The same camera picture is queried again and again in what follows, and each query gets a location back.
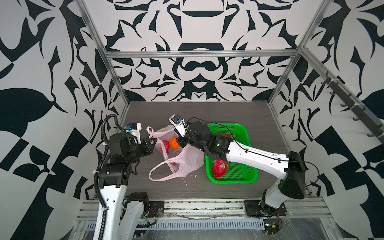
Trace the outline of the round orange tangerine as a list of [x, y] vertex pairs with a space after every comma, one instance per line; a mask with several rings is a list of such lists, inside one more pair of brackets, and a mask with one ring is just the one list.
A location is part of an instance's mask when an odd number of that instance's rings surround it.
[[172, 137], [170, 140], [169, 140], [169, 145], [172, 149], [178, 149], [180, 148], [180, 145], [179, 143], [177, 142], [177, 137]]

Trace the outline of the red dragon fruit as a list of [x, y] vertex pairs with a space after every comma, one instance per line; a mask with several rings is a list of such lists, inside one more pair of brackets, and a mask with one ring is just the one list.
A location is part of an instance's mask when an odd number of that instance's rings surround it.
[[233, 136], [229, 133], [219, 133], [217, 134], [218, 136], [222, 136], [222, 137], [226, 137], [226, 138], [229, 138], [229, 139], [233, 139]]

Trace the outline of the pink plastic bag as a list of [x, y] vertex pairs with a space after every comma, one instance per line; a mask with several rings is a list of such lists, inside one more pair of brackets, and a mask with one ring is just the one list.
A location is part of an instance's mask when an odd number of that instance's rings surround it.
[[[158, 131], [154, 131], [152, 127], [147, 127], [146, 131], [150, 139], [158, 140], [155, 148], [160, 151], [163, 140], [169, 141], [172, 137], [177, 137], [174, 129], [174, 126], [168, 125]], [[164, 161], [155, 166], [149, 173], [149, 179], [154, 182], [164, 182], [175, 178], [187, 177], [188, 174], [200, 169], [204, 165], [205, 154], [191, 145], [187, 145], [184, 148], [180, 147], [176, 150], [170, 147], [168, 154], [163, 147], [161, 154]], [[168, 165], [172, 173], [161, 179], [154, 179], [152, 173], [162, 165]]]

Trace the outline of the pink round lychee fruit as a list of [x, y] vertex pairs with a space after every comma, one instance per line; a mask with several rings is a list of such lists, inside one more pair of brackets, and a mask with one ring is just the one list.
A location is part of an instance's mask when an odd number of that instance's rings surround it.
[[163, 140], [162, 141], [162, 146], [160, 147], [160, 151], [163, 152], [163, 147], [165, 148], [166, 150], [166, 153], [168, 154], [169, 153], [169, 149], [170, 149], [170, 143], [166, 140]]

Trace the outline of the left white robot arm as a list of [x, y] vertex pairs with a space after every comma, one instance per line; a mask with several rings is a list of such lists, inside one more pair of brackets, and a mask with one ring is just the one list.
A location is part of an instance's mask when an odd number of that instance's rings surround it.
[[105, 151], [93, 172], [95, 194], [99, 200], [94, 239], [131, 240], [150, 204], [145, 192], [126, 194], [129, 177], [137, 175], [140, 159], [154, 152], [157, 139], [142, 139], [140, 123], [130, 123], [124, 128], [117, 124], [120, 132], [107, 137], [109, 119], [118, 123], [117, 115], [110, 114], [101, 125]]

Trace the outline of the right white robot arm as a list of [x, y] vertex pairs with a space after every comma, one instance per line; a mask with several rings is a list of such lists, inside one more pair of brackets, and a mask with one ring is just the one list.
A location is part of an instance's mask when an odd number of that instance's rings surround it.
[[191, 145], [213, 160], [244, 164], [267, 172], [277, 178], [260, 202], [262, 209], [278, 210], [287, 200], [302, 200], [306, 188], [306, 162], [300, 154], [270, 153], [239, 143], [233, 136], [213, 134], [200, 121], [186, 122], [177, 117], [171, 121], [179, 135], [180, 146]]

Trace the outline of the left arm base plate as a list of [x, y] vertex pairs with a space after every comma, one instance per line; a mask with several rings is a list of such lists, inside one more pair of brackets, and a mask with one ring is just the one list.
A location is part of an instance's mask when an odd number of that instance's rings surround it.
[[150, 201], [145, 217], [146, 218], [161, 217], [164, 214], [164, 209], [165, 209], [164, 201]]

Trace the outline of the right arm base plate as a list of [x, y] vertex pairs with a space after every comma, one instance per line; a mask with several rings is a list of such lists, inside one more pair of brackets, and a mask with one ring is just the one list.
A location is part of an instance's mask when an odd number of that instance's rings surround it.
[[287, 209], [282, 204], [278, 209], [272, 208], [264, 203], [263, 200], [245, 200], [245, 211], [248, 217], [271, 218], [276, 216], [286, 216]]

